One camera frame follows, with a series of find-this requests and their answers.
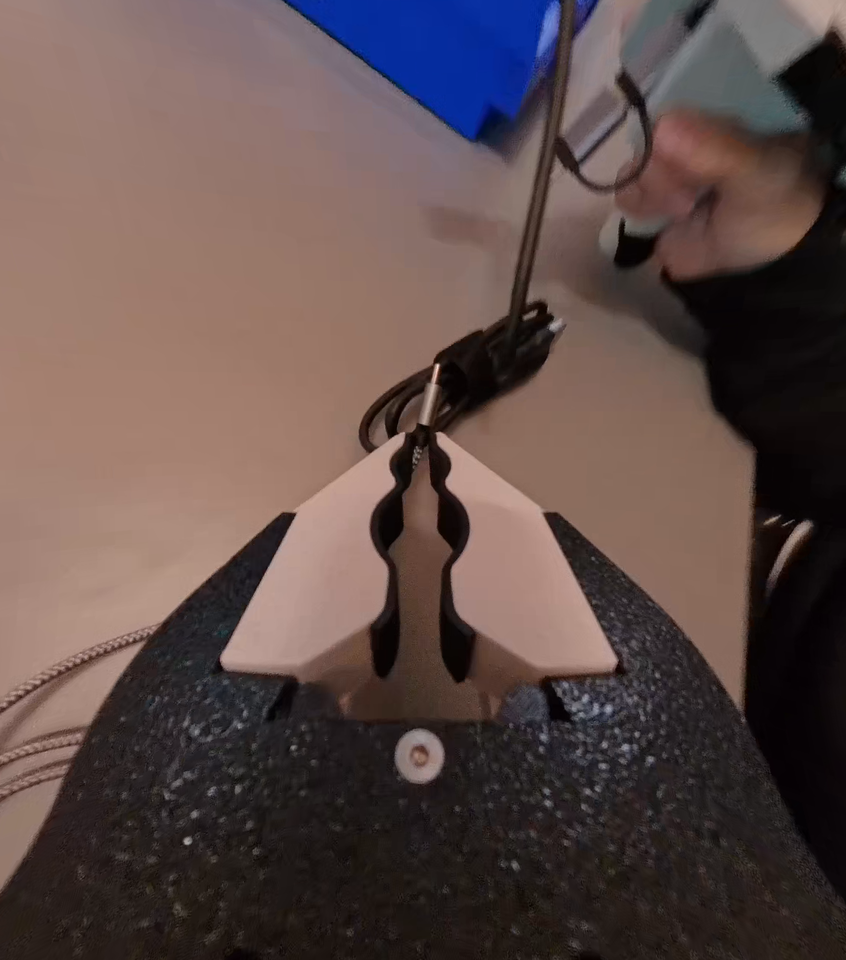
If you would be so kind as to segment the blue plastic bin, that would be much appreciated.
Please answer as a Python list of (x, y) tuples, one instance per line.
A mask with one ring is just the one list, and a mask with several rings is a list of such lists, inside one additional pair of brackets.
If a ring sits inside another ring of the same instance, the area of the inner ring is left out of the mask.
[(288, 1), (468, 140), (511, 121), (556, 57), (559, 1)]

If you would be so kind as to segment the grey hub cable adapter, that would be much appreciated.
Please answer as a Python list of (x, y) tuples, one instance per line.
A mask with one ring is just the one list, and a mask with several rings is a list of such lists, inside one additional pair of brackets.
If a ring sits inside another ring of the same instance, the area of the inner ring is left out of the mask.
[[(555, 140), (554, 157), (564, 171), (587, 191), (602, 196), (621, 192), (635, 183), (651, 159), (654, 145), (653, 121), (649, 116), (644, 90), (621, 67), (614, 79), (615, 91), (605, 91), (590, 104)], [(642, 148), (625, 166), (622, 174), (610, 182), (598, 182), (587, 176), (584, 166), (619, 130), (629, 114), (638, 121)]]

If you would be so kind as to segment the person's right hand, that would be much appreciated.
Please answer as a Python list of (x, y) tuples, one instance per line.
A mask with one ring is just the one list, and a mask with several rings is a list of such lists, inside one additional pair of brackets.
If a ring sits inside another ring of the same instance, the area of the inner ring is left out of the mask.
[(715, 116), (660, 117), (642, 174), (617, 194), (627, 221), (660, 222), (670, 281), (738, 274), (795, 248), (827, 198), (806, 138), (761, 137)]

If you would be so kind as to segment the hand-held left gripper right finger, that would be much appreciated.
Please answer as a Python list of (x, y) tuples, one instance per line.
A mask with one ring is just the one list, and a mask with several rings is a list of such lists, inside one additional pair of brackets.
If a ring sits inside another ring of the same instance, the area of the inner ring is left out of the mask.
[(494, 716), (518, 687), (614, 674), (543, 507), (444, 434), (427, 481), (427, 713)]

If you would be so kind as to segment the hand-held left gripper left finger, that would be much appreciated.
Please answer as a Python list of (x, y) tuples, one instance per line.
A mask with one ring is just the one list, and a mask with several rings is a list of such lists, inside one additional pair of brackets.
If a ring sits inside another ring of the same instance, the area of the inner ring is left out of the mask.
[(392, 438), (298, 507), (220, 656), (235, 674), (283, 677), (345, 700), (392, 671), (398, 570), (414, 440)]

